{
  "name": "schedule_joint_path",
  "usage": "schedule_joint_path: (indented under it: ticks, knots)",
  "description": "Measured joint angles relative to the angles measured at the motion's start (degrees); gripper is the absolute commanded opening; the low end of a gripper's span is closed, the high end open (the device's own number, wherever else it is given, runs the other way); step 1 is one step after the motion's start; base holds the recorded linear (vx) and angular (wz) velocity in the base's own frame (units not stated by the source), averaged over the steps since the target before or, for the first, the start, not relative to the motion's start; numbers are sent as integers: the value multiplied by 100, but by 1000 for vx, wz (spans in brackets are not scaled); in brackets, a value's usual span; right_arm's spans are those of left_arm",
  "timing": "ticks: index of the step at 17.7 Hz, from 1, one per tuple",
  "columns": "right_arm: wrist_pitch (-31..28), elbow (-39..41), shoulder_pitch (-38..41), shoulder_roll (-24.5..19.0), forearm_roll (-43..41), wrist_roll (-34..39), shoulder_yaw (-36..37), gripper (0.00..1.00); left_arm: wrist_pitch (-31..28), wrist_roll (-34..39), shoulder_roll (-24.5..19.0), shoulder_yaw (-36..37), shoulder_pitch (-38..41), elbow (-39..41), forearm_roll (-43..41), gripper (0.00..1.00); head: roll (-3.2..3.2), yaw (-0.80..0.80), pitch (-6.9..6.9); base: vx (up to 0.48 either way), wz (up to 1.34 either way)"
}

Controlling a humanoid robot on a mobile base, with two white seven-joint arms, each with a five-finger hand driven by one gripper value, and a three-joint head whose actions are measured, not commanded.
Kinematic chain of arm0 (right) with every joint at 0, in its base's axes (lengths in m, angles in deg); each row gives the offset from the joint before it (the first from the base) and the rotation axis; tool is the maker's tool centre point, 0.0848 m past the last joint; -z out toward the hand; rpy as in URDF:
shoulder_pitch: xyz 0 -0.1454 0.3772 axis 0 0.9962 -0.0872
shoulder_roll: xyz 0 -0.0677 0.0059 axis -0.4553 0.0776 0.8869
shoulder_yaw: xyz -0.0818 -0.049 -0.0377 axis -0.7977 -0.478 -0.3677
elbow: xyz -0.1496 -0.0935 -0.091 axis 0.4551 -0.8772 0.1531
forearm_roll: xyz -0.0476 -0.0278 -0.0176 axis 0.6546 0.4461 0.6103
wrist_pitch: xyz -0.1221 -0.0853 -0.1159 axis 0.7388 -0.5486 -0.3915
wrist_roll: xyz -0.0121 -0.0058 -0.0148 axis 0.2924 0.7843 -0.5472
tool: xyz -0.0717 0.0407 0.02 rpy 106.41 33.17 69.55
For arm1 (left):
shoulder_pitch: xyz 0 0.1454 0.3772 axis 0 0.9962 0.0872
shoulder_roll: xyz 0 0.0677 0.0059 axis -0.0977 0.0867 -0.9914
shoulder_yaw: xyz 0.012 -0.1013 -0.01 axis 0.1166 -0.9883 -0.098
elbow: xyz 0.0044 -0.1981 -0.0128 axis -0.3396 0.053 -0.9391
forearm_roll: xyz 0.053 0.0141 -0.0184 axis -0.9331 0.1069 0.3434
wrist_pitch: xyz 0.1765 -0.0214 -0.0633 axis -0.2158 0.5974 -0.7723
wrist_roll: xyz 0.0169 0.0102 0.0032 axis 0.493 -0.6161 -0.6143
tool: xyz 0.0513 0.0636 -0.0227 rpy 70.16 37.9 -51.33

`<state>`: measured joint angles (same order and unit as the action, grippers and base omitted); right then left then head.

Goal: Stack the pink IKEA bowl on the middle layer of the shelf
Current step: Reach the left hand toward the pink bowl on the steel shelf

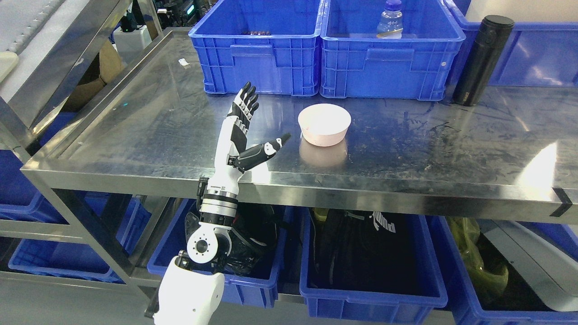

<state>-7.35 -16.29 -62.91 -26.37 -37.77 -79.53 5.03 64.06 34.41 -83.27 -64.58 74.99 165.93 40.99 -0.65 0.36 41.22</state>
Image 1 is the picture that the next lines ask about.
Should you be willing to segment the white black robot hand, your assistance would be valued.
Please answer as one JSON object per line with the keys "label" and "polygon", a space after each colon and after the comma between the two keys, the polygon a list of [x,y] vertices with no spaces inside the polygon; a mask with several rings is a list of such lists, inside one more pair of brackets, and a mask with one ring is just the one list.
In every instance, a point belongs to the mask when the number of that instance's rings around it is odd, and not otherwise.
{"label": "white black robot hand", "polygon": [[243,174],[274,157],[291,138],[283,134],[268,142],[248,147],[247,134],[259,107],[256,87],[247,82],[235,95],[221,129],[215,150],[214,175],[208,180],[212,193],[239,194],[239,180]]}

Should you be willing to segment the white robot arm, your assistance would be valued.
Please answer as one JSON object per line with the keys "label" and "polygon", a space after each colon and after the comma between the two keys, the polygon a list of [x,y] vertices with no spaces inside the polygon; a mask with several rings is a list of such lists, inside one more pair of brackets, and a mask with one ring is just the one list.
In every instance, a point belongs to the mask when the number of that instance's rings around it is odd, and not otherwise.
{"label": "white robot arm", "polygon": [[237,213],[239,182],[213,176],[200,181],[197,191],[199,227],[186,250],[171,260],[158,288],[156,325],[206,325],[222,300],[223,272],[203,274],[193,264],[222,261],[233,247],[229,231]]}

